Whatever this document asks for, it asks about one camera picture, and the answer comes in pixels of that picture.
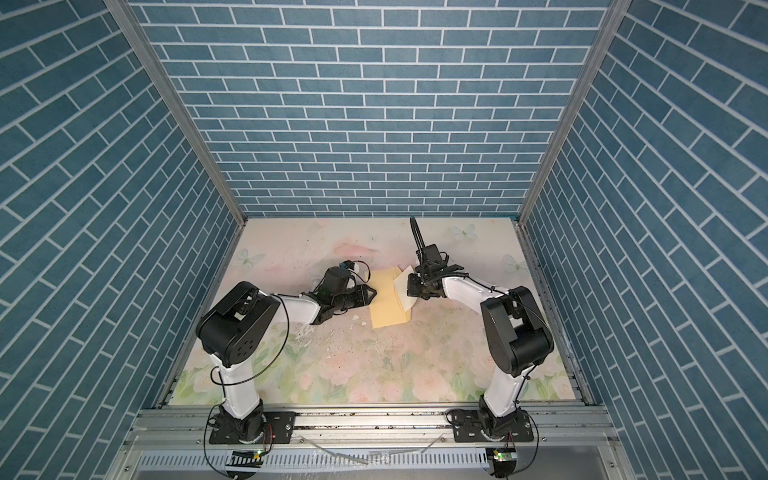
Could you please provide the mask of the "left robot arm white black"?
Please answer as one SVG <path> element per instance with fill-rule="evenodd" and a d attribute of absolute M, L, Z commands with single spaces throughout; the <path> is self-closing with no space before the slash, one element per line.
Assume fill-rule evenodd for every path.
<path fill-rule="evenodd" d="M 320 325 L 370 305 L 376 295 L 349 262 L 327 269 L 314 289 L 297 295 L 268 293 L 248 281 L 236 284 L 196 326 L 213 362 L 211 381 L 223 393 L 218 412 L 208 421 L 214 428 L 211 441 L 247 444 L 268 438 L 264 402 L 254 384 L 268 368 L 254 372 L 251 357 L 269 327 L 285 326 L 282 353 L 293 327 Z"/>

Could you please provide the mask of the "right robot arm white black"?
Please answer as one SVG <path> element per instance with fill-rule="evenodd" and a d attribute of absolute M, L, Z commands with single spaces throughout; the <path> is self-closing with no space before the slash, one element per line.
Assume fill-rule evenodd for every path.
<path fill-rule="evenodd" d="M 448 254 L 416 241 L 418 265 L 408 275 L 407 295 L 429 300 L 448 298 L 480 314 L 488 350 L 496 365 L 479 400 L 484 434 L 499 438 L 520 417 L 519 400 L 535 367 L 554 351 L 555 342 L 532 293 L 525 287 L 503 291 L 472 278 Z"/>

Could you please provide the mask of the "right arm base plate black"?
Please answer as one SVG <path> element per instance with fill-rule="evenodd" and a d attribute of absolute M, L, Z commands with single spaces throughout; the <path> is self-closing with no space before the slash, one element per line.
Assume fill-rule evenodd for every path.
<path fill-rule="evenodd" d="M 532 424 L 522 409 L 504 417 L 494 417 L 489 410 L 484 409 L 451 409 L 445 413 L 445 418 L 457 443 L 517 443 L 534 440 Z"/>

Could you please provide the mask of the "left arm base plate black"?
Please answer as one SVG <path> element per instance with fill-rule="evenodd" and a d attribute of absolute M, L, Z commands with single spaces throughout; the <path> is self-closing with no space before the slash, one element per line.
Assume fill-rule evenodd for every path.
<path fill-rule="evenodd" d="M 238 419 L 220 408 L 208 421 L 208 441 L 213 445 L 289 444 L 296 417 L 293 411 L 257 411 Z"/>

